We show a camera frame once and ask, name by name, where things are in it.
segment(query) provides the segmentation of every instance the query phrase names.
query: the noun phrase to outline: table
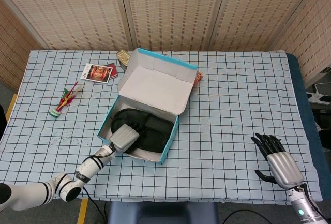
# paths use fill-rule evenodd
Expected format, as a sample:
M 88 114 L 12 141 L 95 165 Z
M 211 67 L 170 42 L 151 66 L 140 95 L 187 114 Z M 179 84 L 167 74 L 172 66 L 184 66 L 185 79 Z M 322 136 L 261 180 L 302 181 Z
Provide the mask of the table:
M 94 199 L 286 203 L 285 191 L 260 181 L 267 163 L 250 140 L 274 133 L 297 161 L 315 200 L 322 200 L 309 143 L 298 113 L 284 52 L 162 52 L 204 74 L 179 118 L 163 165 L 118 155 L 86 185 Z M 31 51 L 8 127 L 0 143 L 0 179 L 47 181 L 103 144 L 96 136 L 117 96 L 123 70 L 109 51 Z M 86 63 L 116 63 L 108 84 L 80 81 L 82 96 L 57 120 L 48 115 Z

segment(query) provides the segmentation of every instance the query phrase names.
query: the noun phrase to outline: gray floor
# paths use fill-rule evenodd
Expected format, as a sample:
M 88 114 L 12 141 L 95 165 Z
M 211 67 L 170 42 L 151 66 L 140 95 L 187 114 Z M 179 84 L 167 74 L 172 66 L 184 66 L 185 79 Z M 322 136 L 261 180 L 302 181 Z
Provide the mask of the gray floor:
M 331 92 L 326 92 L 331 89 L 329 86 L 320 86 L 321 94 L 329 94 Z M 0 104 L 7 111 L 10 101 L 13 96 L 13 92 L 3 85 L 0 84 Z M 96 201 L 100 209 L 103 211 L 104 202 Z M 16 212 L 9 208 L 5 209 L 0 213 L 0 223 L 3 224 L 55 224 L 55 223 L 77 223 L 77 218 L 79 214 L 81 200 L 74 200 L 70 203 L 65 203 L 62 200 L 54 200 L 48 205 L 33 208 L 30 210 Z M 325 201 L 318 203 L 321 211 L 326 217 L 331 217 L 331 201 Z M 219 221 L 222 223 L 224 219 L 233 211 L 240 209 L 250 209 L 254 210 L 267 219 L 270 220 L 273 224 L 284 224 L 284 223 L 300 223 L 292 209 L 291 206 L 282 206 L 282 205 L 252 205 L 252 204 L 238 204 L 238 203 L 222 203 L 218 204 L 218 216 Z M 102 223 L 102 218 L 97 212 L 94 205 L 89 201 L 87 207 L 87 213 L 85 216 L 86 224 L 97 224 Z M 239 212 L 233 215 L 228 221 L 227 224 L 241 224 L 241 223 L 267 223 L 259 216 L 249 213 L 249 212 Z

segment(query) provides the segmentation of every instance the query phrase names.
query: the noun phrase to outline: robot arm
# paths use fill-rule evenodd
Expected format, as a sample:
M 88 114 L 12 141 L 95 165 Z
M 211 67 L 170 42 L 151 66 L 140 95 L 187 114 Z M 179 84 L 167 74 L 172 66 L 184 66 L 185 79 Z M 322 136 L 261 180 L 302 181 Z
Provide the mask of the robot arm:
M 61 173 L 44 183 L 23 186 L 0 183 L 0 212 L 6 207 L 25 210 L 41 206 L 52 201 L 55 194 L 65 202 L 72 201 L 84 185 L 115 157 L 115 152 L 124 152 L 138 137 L 134 129 L 124 124 L 110 137 L 109 146 L 103 146 L 77 167 L 76 181 Z
M 302 223 L 328 224 L 303 184 L 304 177 L 290 153 L 286 152 L 275 136 L 255 134 L 251 137 L 265 160 L 268 161 L 273 176 L 266 176 L 255 170 L 257 176 L 265 181 L 278 184 L 287 190 L 289 200 Z

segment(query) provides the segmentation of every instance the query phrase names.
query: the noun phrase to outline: silver robotic hand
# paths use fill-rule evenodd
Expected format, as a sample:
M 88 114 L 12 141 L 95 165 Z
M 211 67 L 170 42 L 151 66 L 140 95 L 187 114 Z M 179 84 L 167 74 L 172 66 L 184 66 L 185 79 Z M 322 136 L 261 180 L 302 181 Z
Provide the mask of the silver robotic hand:
M 304 176 L 299 170 L 293 157 L 286 152 L 280 140 L 275 136 L 255 134 L 251 137 L 257 145 L 265 160 L 268 161 L 273 176 L 266 176 L 255 170 L 257 176 L 265 181 L 278 184 L 288 191 L 289 200 L 302 223 L 328 224 L 303 184 Z
M 0 212 L 6 207 L 25 210 L 41 206 L 52 201 L 55 194 L 65 202 L 72 201 L 84 185 L 115 157 L 115 152 L 124 152 L 138 137 L 134 129 L 124 124 L 110 136 L 110 145 L 103 146 L 77 167 L 76 181 L 66 173 L 61 173 L 47 182 L 30 185 L 0 183 Z

